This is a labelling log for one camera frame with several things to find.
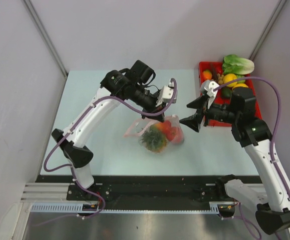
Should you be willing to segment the red pepper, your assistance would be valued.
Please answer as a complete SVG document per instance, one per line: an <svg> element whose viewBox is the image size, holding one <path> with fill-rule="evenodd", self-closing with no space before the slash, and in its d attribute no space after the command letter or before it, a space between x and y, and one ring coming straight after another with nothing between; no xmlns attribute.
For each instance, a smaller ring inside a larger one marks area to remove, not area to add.
<svg viewBox="0 0 290 240"><path fill-rule="evenodd" d="M155 126L164 134L168 134L171 131L172 123L169 120L156 123Z"/></svg>

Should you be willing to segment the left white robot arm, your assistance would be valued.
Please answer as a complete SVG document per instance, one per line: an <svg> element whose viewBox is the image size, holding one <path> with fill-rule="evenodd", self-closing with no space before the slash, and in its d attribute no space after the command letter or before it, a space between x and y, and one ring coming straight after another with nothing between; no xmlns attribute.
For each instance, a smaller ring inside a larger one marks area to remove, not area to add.
<svg viewBox="0 0 290 240"><path fill-rule="evenodd" d="M108 72L89 106L75 121L64 130L53 130L52 137L71 163L74 179L80 184L77 193L83 199L89 200L95 194L90 167L94 154L86 147L87 140L99 123L122 101L131 100L145 113L162 110L165 105L157 105L159 92L147 90L155 77L155 71L140 60L131 68Z"/></svg>

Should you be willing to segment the red apple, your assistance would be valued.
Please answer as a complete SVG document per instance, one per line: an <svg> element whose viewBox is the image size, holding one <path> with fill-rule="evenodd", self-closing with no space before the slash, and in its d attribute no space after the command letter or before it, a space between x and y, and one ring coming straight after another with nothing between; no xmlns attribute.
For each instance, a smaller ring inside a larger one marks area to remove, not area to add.
<svg viewBox="0 0 290 240"><path fill-rule="evenodd" d="M170 132L166 135L167 139L175 145L182 144L184 141L184 136L182 129L176 126L173 126L170 129Z"/></svg>

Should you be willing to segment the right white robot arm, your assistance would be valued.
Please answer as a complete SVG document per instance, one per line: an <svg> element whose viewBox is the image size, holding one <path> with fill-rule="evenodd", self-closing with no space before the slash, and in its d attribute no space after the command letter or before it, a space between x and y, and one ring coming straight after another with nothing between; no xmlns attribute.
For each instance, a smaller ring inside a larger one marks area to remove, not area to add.
<svg viewBox="0 0 290 240"><path fill-rule="evenodd" d="M290 182L280 166L268 125L256 117L256 97L252 89L235 88L228 104L216 104L212 94L204 91L200 97L187 104L195 114L180 123L195 132L202 121L215 120L231 125L234 139L240 143L255 165L266 194L261 195L248 187L238 177L226 175L216 181L215 194L226 201L233 198L254 212L260 228L268 235L290 228Z"/></svg>

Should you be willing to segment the toy pineapple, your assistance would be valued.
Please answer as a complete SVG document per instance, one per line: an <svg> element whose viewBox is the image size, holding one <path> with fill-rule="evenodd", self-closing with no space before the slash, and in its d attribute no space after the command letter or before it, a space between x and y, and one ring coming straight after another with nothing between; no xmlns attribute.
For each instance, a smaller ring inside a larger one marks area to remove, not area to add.
<svg viewBox="0 0 290 240"><path fill-rule="evenodd" d="M139 143L153 153L160 153L167 147L168 141L164 133L151 125L141 135Z"/></svg>

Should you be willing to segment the clear zip top bag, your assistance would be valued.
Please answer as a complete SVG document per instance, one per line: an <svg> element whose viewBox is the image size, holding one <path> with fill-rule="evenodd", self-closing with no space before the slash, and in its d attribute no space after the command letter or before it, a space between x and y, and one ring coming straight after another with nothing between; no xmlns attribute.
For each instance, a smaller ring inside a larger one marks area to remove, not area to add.
<svg viewBox="0 0 290 240"><path fill-rule="evenodd" d="M141 146L153 153L161 153L169 145L177 146L184 142L179 117L175 114L166 116L164 122L139 118L131 124L123 137L137 138Z"/></svg>

